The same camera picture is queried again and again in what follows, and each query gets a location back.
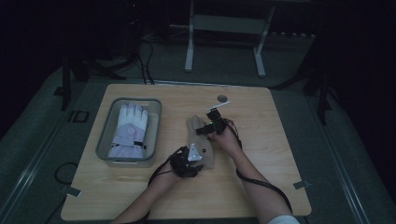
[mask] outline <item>table leg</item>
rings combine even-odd
[[[70,65],[68,55],[64,55],[63,64],[62,64],[62,111],[65,111],[67,106],[69,105],[71,98],[71,90],[70,90]]]
[[[271,7],[268,13],[267,23],[263,26],[262,29],[262,38],[260,39],[260,43],[257,47],[253,48],[254,59],[256,60],[257,73],[259,77],[265,77],[264,65],[262,63],[262,47],[264,46],[265,37],[267,37],[268,35],[268,29],[271,24],[271,19],[274,16],[274,12],[275,7]]]
[[[187,47],[186,65],[184,70],[186,72],[192,71],[192,59],[194,57],[194,1],[190,0],[190,26],[189,26],[189,46]]]

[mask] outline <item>plastic tray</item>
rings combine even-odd
[[[108,151],[111,149],[114,133],[117,129],[117,122],[120,113],[120,107],[125,104],[134,102],[142,105],[143,109],[148,111],[148,127],[146,129],[143,147],[146,149],[145,158],[111,158],[108,157]],[[150,167],[155,162],[155,151],[157,145],[157,135],[160,126],[161,112],[163,106],[157,99],[136,99],[136,98],[119,98],[116,99],[108,112],[104,129],[99,139],[96,155],[108,166],[116,167]]]

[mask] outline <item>wooden table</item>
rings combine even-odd
[[[112,219],[147,186],[154,170],[179,147],[188,144],[186,119],[198,115],[208,121],[206,110],[217,105],[218,95],[231,101],[219,108],[235,122],[244,150],[253,164],[288,196],[295,216],[311,212],[288,139],[271,92],[265,88],[222,86],[172,86],[111,84],[92,126],[72,187],[67,196],[65,220]],[[109,167],[95,154],[111,103],[119,97],[156,98],[163,104],[155,163],[150,168]],[[150,219],[255,217],[231,159],[213,145],[215,166],[175,185],[151,209]]]

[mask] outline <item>wire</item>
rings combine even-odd
[[[162,173],[156,174],[155,176],[164,175],[164,174],[167,174],[167,173],[171,173],[172,171],[175,171],[175,169],[172,169],[172,170],[170,170],[170,171],[164,171],[164,172],[162,172]]]
[[[142,60],[142,57],[140,56],[140,54],[137,54],[137,58],[139,59],[140,66],[141,66],[141,69],[142,69],[142,78],[143,78],[144,83],[148,84],[147,81],[146,81],[146,76],[145,76],[145,68],[146,68],[146,73],[147,73],[147,76],[148,76],[149,83],[151,85],[155,85],[154,80],[152,79],[151,74],[149,72],[149,61],[151,59],[152,52],[154,51],[154,47],[152,47],[152,45],[149,42],[145,41],[145,40],[142,40],[142,43],[145,43],[145,44],[149,45],[150,48],[151,48],[151,52],[150,52],[150,54],[148,56],[148,60],[146,62],[146,65],[143,64],[143,60]]]
[[[240,146],[241,149],[243,150],[243,148],[242,148],[242,142],[241,142],[241,140],[239,139],[238,130],[236,129],[236,126],[235,126],[235,124],[233,123],[233,121],[230,120],[230,119],[224,119],[224,118],[222,118],[222,117],[219,117],[219,119],[221,119],[221,120],[227,125],[227,127],[230,128],[230,130],[233,132],[233,135],[235,136],[236,140],[238,141],[239,146]],[[285,194],[281,189],[277,188],[276,186],[274,186],[274,185],[272,185],[272,184],[270,184],[270,183],[264,182],[264,181],[260,181],[260,180],[257,180],[257,179],[250,179],[250,178],[247,178],[247,177],[245,177],[244,175],[242,175],[242,174],[238,171],[238,169],[236,169],[236,175],[237,175],[240,179],[242,179],[242,180],[244,180],[244,181],[247,181],[248,183],[260,185],[260,186],[266,187],[266,188],[268,188],[268,189],[274,190],[276,193],[278,193],[280,196],[282,196],[282,198],[283,198],[283,200],[285,201],[286,205],[288,206],[289,210],[290,210],[291,212],[293,212],[292,209],[291,209],[291,204],[290,204],[290,201],[289,201],[288,197],[286,196],[286,194]]]
[[[75,162],[65,162],[64,164],[60,165],[54,172],[53,176],[55,178],[55,180],[63,185],[67,185],[70,186],[72,184],[72,182],[69,181],[64,181],[62,180],[58,173],[59,171],[64,168],[66,165],[73,165],[76,166],[76,168],[78,167],[78,165]],[[50,220],[53,218],[53,216],[55,215],[55,213],[59,210],[59,208],[62,206],[62,204],[64,204],[64,202],[66,201],[67,196],[64,196],[64,198],[62,199],[62,201],[60,203],[58,203],[58,205],[56,206],[56,208],[52,211],[52,213],[49,215],[49,217],[47,218],[45,224],[50,223]]]
[[[149,33],[148,35],[143,36],[142,39],[143,39],[143,40],[146,40],[148,37],[150,37],[150,36],[152,36],[152,35],[155,35],[155,33],[154,33],[154,32],[151,32],[151,33]]]
[[[187,33],[189,30],[190,30],[190,28],[184,29],[176,34],[170,35],[169,38],[173,38],[175,36],[182,35],[183,33]]]
[[[112,64],[109,66],[105,66],[100,62],[93,60],[93,62],[96,63],[96,66],[87,62],[84,62],[84,66],[88,69],[88,73],[90,75],[101,76],[102,74],[107,74],[107,76],[109,77],[108,73],[113,73],[115,76],[117,76],[116,73],[119,74],[134,67],[136,64],[136,58],[137,56],[134,57],[133,55],[129,55],[125,57],[124,62]]]

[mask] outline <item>glove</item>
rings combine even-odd
[[[148,125],[149,112],[141,105],[122,105],[108,157],[144,158],[143,140]]]
[[[205,122],[194,115],[193,117],[187,119],[187,127],[189,129],[189,146],[190,148],[195,147],[197,152],[202,156],[202,158],[197,161],[194,166],[203,165],[203,169],[213,168],[213,148],[210,142],[207,140],[204,134],[198,135],[196,129],[205,126]]]

